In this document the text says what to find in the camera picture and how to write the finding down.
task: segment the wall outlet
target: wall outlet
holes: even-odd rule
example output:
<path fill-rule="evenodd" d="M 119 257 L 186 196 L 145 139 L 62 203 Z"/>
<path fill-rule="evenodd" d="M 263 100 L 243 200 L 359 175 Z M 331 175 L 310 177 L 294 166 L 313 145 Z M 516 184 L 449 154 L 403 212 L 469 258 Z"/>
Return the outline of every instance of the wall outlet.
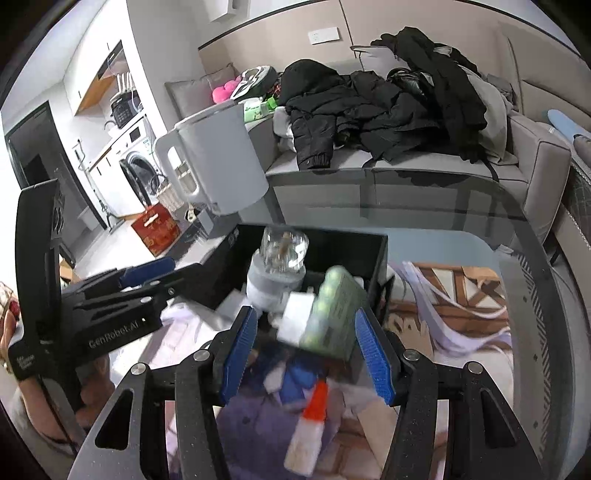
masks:
<path fill-rule="evenodd" d="M 340 40 L 338 27 L 322 28 L 321 30 L 314 30 L 308 32 L 308 38 L 312 45 L 317 43 L 324 43 L 328 41 Z"/>

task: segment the red gift box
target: red gift box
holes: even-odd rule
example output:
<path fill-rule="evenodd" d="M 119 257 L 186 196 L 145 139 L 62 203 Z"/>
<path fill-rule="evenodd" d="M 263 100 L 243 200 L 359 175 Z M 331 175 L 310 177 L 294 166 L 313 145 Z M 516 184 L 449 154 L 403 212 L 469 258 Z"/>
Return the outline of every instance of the red gift box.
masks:
<path fill-rule="evenodd" d="M 148 207 L 131 227 L 155 257 L 170 247 L 181 234 L 177 222 L 160 203 Z"/>

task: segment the black jacket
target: black jacket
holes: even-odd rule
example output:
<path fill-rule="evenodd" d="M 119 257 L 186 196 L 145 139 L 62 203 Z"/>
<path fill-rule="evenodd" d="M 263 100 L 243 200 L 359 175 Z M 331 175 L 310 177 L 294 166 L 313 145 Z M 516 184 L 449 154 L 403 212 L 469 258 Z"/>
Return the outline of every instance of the black jacket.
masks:
<path fill-rule="evenodd" d="M 384 34 L 372 45 L 387 46 L 413 70 L 433 78 L 435 97 L 452 143 L 464 160 L 486 161 L 478 132 L 486 128 L 486 106 L 458 63 L 477 73 L 476 65 L 455 48 L 451 56 L 433 51 L 435 44 L 418 28 L 405 27 L 397 35 Z"/>
<path fill-rule="evenodd" d="M 285 69 L 278 104 L 290 115 L 300 170 L 330 167 L 335 144 L 393 161 L 444 134 L 418 100 L 374 72 L 341 76 L 314 60 Z"/>

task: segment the metal screw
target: metal screw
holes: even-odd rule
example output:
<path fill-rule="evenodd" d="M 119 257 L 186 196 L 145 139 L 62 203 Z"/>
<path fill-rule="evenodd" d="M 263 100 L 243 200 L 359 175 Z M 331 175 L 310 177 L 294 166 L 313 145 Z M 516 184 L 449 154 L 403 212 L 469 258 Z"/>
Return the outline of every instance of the metal screw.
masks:
<path fill-rule="evenodd" d="M 207 350 L 197 350 L 193 354 L 193 360 L 197 362 L 204 362 L 209 358 L 209 352 Z"/>
<path fill-rule="evenodd" d="M 141 375 L 145 371 L 146 371 L 145 364 L 135 364 L 134 366 L 131 367 L 131 374 L 132 375 Z"/>
<path fill-rule="evenodd" d="M 468 363 L 468 370 L 475 375 L 480 375 L 484 371 L 484 368 L 478 362 L 470 362 Z"/>
<path fill-rule="evenodd" d="M 421 354 L 418 353 L 416 350 L 413 350 L 412 348 L 405 350 L 403 355 L 404 358 L 409 362 L 416 362 L 419 358 L 421 358 Z"/>

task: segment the wooden shelf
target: wooden shelf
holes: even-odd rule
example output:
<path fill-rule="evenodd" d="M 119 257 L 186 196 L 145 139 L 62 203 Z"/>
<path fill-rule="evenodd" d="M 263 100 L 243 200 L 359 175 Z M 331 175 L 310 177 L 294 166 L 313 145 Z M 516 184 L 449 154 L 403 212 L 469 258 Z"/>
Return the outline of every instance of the wooden shelf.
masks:
<path fill-rule="evenodd" d="M 78 110 L 76 111 L 76 115 L 80 114 L 81 112 L 83 112 L 87 108 L 90 108 L 91 106 L 97 105 L 100 102 L 100 99 L 103 98 L 103 95 L 109 89 L 109 87 L 113 84 L 114 81 L 115 81 L 114 76 L 106 77 L 106 78 L 103 78 L 100 80 L 99 80 L 98 76 L 96 76 L 92 80 L 92 83 L 88 87 L 88 90 L 86 91 L 86 93 L 84 95 L 84 98 L 80 102 L 80 106 L 78 107 Z"/>

